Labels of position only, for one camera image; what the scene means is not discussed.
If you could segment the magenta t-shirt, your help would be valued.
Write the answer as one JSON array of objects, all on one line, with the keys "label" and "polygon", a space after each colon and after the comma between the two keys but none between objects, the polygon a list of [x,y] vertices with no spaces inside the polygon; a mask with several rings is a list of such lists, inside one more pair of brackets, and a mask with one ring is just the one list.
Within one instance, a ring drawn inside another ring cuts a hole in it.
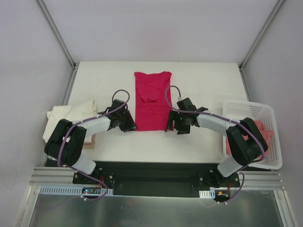
[{"label": "magenta t-shirt", "polygon": [[164,131],[168,123],[171,102],[170,86],[172,73],[146,74],[135,72],[135,124],[138,131]]}]

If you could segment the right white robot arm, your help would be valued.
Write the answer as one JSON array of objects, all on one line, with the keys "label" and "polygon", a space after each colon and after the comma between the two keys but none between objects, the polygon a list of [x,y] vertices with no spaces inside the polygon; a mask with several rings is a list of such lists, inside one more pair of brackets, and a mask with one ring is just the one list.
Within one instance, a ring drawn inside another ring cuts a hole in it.
[{"label": "right white robot arm", "polygon": [[179,109],[169,111],[166,131],[176,130],[178,135],[189,134],[190,128],[196,126],[217,132],[228,141],[231,154],[217,166],[213,174],[217,186],[225,186],[230,181],[230,175],[264,159],[268,145],[251,118],[235,121],[204,107],[196,109],[189,98],[180,99],[177,105]]}]

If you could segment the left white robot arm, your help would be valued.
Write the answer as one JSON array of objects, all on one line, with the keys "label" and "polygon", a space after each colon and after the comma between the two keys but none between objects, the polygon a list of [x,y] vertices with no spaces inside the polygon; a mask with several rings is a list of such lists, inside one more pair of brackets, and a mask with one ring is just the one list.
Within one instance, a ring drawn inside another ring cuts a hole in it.
[{"label": "left white robot arm", "polygon": [[95,184],[100,179],[98,164],[82,154],[86,137],[119,127],[122,132],[138,129],[127,104],[115,99],[104,112],[81,122],[60,120],[45,146],[45,154],[57,160],[59,166],[68,166],[84,173],[84,179]]}]

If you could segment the white plastic basket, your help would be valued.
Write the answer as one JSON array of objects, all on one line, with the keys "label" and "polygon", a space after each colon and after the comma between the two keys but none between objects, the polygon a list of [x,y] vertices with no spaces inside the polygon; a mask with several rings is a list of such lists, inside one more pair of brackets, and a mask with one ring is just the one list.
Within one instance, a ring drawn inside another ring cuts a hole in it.
[{"label": "white plastic basket", "polygon": [[276,118],[270,106],[254,102],[226,101],[223,104],[223,116],[233,120],[249,117],[261,121],[267,130],[273,131],[265,158],[260,162],[250,164],[250,167],[272,170],[278,170],[282,167],[283,161]]}]

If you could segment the salmon pink t-shirt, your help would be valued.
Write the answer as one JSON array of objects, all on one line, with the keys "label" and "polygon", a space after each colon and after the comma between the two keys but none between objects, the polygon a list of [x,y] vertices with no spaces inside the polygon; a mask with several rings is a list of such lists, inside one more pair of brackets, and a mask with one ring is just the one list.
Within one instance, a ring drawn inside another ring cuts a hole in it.
[{"label": "salmon pink t-shirt", "polygon": [[[256,124],[256,126],[259,129],[261,135],[263,136],[265,142],[267,143],[268,149],[267,149],[267,151],[265,151],[265,156],[267,156],[269,153],[269,149],[270,149],[270,140],[271,140],[271,137],[274,135],[274,131],[266,129],[266,127],[260,120],[255,120],[254,123]],[[226,138],[226,154],[231,155],[231,149],[230,149],[230,145],[229,145],[227,138]]]}]

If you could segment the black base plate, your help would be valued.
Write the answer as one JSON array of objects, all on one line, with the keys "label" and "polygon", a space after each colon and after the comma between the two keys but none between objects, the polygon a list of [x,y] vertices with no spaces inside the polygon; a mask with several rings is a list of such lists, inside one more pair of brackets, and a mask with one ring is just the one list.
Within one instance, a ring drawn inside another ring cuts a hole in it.
[{"label": "black base plate", "polygon": [[98,161],[97,179],[114,195],[197,198],[211,188],[238,188],[237,173],[224,178],[217,164]]}]

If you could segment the left aluminium frame post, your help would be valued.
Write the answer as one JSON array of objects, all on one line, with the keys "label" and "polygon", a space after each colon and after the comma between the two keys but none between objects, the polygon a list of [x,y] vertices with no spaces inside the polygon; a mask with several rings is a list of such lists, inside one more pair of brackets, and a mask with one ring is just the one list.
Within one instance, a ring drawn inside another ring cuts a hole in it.
[{"label": "left aluminium frame post", "polygon": [[65,41],[63,40],[61,34],[60,34],[60,31],[58,30],[58,27],[56,26],[55,24],[55,21],[53,19],[53,17],[51,16],[48,8],[47,8],[47,5],[45,3],[44,0],[36,0],[36,3],[38,5],[38,7],[40,8],[44,18],[46,19],[46,22],[48,24],[48,26],[50,27],[61,51],[63,52],[66,60],[68,61],[69,65],[71,66],[72,69],[75,69],[77,64],[76,62],[74,61],[73,57],[71,56],[70,54],[70,51],[68,50],[67,48],[67,45],[65,43]]}]

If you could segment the aluminium frame post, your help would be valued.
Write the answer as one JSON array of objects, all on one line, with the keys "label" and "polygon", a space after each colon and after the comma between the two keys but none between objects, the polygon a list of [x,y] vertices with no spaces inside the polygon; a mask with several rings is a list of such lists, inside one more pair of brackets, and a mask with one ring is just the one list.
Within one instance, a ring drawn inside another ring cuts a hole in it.
[{"label": "aluminium frame post", "polygon": [[246,53],[243,61],[239,65],[240,72],[243,72],[245,66],[251,59],[253,53],[256,51],[258,45],[262,41],[263,37],[265,36],[267,30],[270,28],[271,24],[273,23],[274,19],[277,17],[278,13],[280,12],[282,6],[286,3],[286,0],[277,0],[274,4],[273,8],[271,9],[269,15],[267,16],[264,24],[262,25],[261,29],[259,30],[257,36],[255,37],[252,45],[250,46],[248,52]]},{"label": "aluminium frame post", "polygon": [[76,62],[74,61],[73,57],[71,56],[70,54],[70,51],[68,50],[67,48],[67,45],[65,43],[65,41],[63,40],[61,34],[60,34],[60,31],[58,30],[58,27],[56,26],[55,24],[55,21],[53,19],[53,17],[51,16],[48,8],[47,8],[47,5],[45,3],[44,0],[36,0],[36,3],[38,5],[38,7],[40,8],[44,18],[46,19],[46,22],[48,24],[48,26],[50,27],[61,51],[63,52],[66,60],[68,61],[69,65],[71,66],[72,69],[75,69],[77,64]]}]

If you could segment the right aluminium frame post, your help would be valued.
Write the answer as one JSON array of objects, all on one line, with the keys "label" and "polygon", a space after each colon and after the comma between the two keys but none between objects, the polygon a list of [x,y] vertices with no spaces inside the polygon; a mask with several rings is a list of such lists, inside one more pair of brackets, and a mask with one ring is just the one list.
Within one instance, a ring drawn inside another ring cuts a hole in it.
[{"label": "right aluminium frame post", "polygon": [[256,51],[258,45],[262,41],[263,37],[265,36],[267,30],[270,28],[271,24],[273,23],[274,19],[277,17],[278,13],[280,12],[282,6],[286,3],[286,0],[277,0],[274,4],[273,8],[271,9],[269,15],[267,16],[264,24],[262,25],[261,29],[259,30],[257,36],[255,37],[252,45],[250,46],[248,52],[246,53],[243,61],[239,65],[240,72],[243,72],[245,66],[251,59],[253,53]]}]

